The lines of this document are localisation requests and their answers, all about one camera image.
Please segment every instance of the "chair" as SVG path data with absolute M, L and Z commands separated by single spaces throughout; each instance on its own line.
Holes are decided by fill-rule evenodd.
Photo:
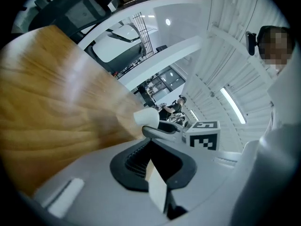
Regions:
M 53 0 L 34 17 L 29 30 L 55 24 L 72 38 L 81 30 L 111 16 L 106 4 L 109 1 L 112 0 Z

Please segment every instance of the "fluorescent light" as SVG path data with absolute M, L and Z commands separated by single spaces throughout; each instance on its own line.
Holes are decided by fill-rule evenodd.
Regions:
M 165 23 L 169 26 L 169 25 L 171 24 L 171 21 L 167 18 L 167 19 L 165 20 Z
M 194 118 L 196 118 L 196 120 L 198 121 L 198 118 L 197 118 L 197 116 L 193 113 L 193 111 L 190 110 L 190 112 L 191 112 L 191 114 L 194 116 Z
M 233 108 L 234 112 L 236 113 L 240 123 L 246 124 L 246 120 L 245 120 L 244 116 L 242 115 L 242 113 L 240 112 L 240 109 L 238 108 L 238 106 L 236 105 L 236 103 L 234 102 L 234 100 L 232 99 L 232 97 L 229 95 L 229 93 L 226 91 L 225 88 L 221 88 L 221 93 L 226 97 L 227 101 L 232 106 L 232 108 Z

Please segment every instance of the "white wall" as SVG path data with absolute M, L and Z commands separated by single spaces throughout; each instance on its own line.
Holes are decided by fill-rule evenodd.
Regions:
M 202 8 L 200 4 L 173 4 L 154 8 L 162 43 L 168 47 L 199 35 Z
M 143 20 L 147 27 L 155 28 L 158 30 L 157 18 L 153 8 L 142 10 L 141 14 L 145 16 Z
M 160 47 L 160 46 L 164 45 L 164 44 L 161 43 L 160 35 L 159 35 L 158 30 L 151 33 L 151 34 L 149 34 L 149 37 L 150 37 L 151 46 L 152 46 L 152 49 L 153 49 L 154 52 L 156 52 L 157 47 Z
M 185 71 L 182 69 L 182 68 L 180 68 L 179 66 L 178 66 L 178 64 L 176 64 L 176 63 L 172 63 L 171 65 L 170 65 L 170 67 L 172 68 L 172 69 L 174 69 L 174 71 L 176 71 L 183 79 L 187 79 L 187 73 L 185 73 Z
M 179 99 L 179 95 L 182 93 L 184 85 L 185 83 L 173 90 L 172 92 L 170 92 L 169 94 L 167 94 L 166 96 L 164 96 L 162 99 L 158 100 L 156 104 L 160 105 L 161 103 L 166 103 L 167 106 L 171 105 L 174 100 Z

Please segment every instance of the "wooden table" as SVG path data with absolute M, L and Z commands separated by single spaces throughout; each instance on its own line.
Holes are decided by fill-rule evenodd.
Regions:
M 0 153 L 32 195 L 80 156 L 142 138 L 138 99 L 57 27 L 28 32 L 0 53 Z

